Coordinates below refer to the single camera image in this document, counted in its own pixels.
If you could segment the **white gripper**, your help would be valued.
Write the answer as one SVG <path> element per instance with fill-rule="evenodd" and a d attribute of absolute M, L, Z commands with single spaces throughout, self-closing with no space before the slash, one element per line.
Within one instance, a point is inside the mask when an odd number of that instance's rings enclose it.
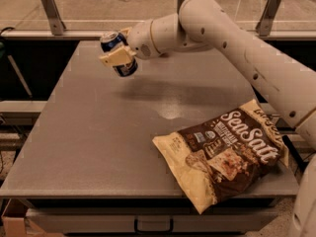
<path fill-rule="evenodd" d="M 132 62 L 135 56 L 141 59 L 155 58 L 160 55 L 157 50 L 152 33 L 152 20 L 147 20 L 119 30 L 123 35 L 123 42 L 130 46 L 121 46 L 99 56 L 101 62 L 107 67 L 126 65 Z"/>

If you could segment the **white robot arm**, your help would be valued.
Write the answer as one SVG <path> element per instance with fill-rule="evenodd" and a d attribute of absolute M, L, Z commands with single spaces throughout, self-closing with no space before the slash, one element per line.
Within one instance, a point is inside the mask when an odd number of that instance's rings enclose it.
<path fill-rule="evenodd" d="M 316 149 L 316 72 L 240 29 L 214 0 L 184 0 L 177 13 L 101 36 L 104 65 L 121 76 L 136 60 L 216 48 Z"/>

